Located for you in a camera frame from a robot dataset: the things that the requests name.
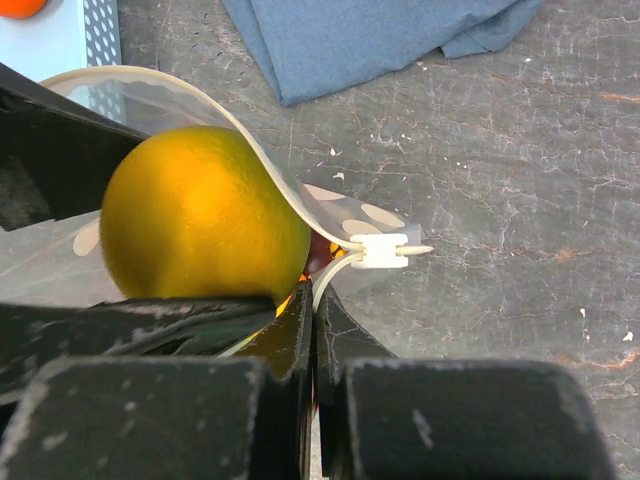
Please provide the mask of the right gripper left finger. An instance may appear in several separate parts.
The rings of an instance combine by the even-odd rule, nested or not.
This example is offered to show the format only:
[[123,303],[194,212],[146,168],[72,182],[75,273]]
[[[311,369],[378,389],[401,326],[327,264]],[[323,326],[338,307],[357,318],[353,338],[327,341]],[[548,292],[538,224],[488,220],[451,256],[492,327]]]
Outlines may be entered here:
[[64,356],[1,393],[5,479],[305,479],[312,294],[214,355]]

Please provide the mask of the clear zip top bag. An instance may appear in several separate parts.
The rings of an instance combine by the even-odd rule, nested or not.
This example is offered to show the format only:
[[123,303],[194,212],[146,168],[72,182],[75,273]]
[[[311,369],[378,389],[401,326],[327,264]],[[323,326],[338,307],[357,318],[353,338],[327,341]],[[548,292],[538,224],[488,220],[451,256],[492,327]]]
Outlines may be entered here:
[[118,297],[258,292],[424,254],[417,226],[299,182],[229,111],[171,75],[98,66],[34,82],[1,70],[1,296],[87,306]]

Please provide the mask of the dark red apple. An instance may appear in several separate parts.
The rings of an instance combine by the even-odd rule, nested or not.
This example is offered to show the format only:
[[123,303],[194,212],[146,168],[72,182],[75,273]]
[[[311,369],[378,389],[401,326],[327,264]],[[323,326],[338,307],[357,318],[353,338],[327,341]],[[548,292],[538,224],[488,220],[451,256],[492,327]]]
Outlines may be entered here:
[[321,271],[333,260],[330,248],[331,242],[328,239],[314,230],[311,231],[309,254],[303,270],[305,276]]

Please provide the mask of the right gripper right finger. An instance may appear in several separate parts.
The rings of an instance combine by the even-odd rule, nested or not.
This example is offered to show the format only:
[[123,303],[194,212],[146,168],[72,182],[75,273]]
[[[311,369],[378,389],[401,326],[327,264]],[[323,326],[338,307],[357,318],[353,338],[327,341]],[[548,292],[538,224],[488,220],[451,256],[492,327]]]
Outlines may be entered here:
[[562,367],[394,356],[333,289],[314,317],[322,471],[332,479],[612,479]]

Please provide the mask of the orange persimmon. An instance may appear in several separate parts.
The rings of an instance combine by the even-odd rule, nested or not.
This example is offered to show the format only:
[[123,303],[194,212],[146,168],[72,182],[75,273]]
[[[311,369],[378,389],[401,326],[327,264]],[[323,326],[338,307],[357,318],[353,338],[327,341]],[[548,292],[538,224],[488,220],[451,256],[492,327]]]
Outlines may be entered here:
[[36,15],[46,4],[47,0],[0,0],[0,16],[14,20],[27,19]]

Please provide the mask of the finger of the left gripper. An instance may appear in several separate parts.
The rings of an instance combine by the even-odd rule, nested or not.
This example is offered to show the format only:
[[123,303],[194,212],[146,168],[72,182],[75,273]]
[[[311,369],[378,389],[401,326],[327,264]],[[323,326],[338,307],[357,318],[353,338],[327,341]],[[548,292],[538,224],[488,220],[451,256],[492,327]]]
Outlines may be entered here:
[[265,298],[138,299],[88,308],[1,306],[1,393],[64,356],[214,355],[275,320]]
[[101,207],[124,157],[147,136],[1,66],[1,228]]

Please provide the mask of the orange tangerine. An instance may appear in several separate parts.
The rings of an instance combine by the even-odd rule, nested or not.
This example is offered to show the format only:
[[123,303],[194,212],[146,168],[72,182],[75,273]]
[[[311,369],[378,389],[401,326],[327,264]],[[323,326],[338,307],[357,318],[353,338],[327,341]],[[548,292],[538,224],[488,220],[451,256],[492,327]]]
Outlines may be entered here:
[[119,164],[100,242],[127,297],[266,296],[282,303],[311,233],[244,136],[190,126],[157,134]]

